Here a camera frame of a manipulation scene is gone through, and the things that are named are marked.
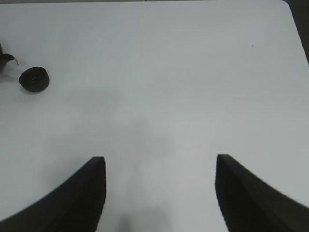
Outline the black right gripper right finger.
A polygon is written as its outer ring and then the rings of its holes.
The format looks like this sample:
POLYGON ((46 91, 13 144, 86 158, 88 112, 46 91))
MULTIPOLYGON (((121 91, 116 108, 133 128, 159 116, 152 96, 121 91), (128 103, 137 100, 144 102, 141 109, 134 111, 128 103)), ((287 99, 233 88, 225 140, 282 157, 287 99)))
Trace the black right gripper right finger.
POLYGON ((228 154, 216 160, 215 193, 230 232, 307 232, 308 207, 258 178, 228 154))

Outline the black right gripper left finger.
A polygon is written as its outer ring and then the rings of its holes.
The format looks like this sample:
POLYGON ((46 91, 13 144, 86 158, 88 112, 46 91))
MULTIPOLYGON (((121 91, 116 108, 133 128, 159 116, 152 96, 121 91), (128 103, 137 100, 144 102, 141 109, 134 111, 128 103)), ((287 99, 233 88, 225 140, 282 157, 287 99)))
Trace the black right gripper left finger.
POLYGON ((92 157, 63 184, 2 220, 2 232, 95 232, 106 199, 104 157, 92 157))

